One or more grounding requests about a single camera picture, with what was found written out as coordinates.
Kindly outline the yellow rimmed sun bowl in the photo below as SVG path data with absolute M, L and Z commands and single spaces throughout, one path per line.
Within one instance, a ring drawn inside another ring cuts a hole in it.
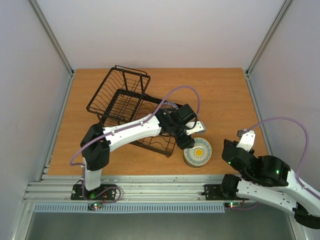
M 187 148 L 183 151 L 183 157 L 197 158 L 197 159 L 210 159 L 212 156 L 212 147 L 210 143 L 200 137 L 194 138 L 195 143 L 192 148 Z

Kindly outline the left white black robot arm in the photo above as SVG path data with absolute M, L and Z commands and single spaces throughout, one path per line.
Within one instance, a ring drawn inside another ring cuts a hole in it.
M 131 142 L 160 135 L 175 139 L 181 150 L 193 148 L 193 134 L 205 131 L 198 115 L 185 104 L 179 108 L 157 108 L 138 120 L 112 127 L 94 124 L 83 138 L 81 155 L 85 164 L 83 194 L 96 199 L 101 193 L 102 169 L 108 165 L 110 153 Z

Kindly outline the blue white patterned bowl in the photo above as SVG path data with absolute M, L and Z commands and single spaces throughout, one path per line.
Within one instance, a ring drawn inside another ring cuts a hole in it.
M 170 101 L 165 101 L 161 107 L 164 109 L 171 109 L 171 110 L 177 110 L 179 108 L 177 104 Z

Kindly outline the black wire dish rack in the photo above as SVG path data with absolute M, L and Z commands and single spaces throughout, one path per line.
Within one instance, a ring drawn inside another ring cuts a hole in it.
M 112 67 L 86 110 L 97 116 L 102 127 L 116 127 L 141 119 L 162 101 L 146 94 L 151 77 L 147 72 L 120 65 Z

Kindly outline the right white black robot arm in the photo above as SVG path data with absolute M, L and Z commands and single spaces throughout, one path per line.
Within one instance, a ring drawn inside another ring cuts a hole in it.
M 278 157 L 255 157 L 253 151 L 239 147 L 237 141 L 225 139 L 222 159 L 240 176 L 225 174 L 220 186 L 228 199 L 253 200 L 292 215 L 299 224 L 320 228 L 320 193 Z

